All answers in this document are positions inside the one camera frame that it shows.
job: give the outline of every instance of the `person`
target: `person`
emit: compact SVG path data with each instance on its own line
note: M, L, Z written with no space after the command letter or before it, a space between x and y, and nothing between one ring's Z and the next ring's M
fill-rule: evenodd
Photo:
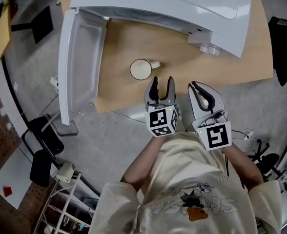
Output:
M256 234L261 224L277 234L281 218L279 183L264 183L236 145L206 151L182 132L153 137L121 181L104 186L89 233Z

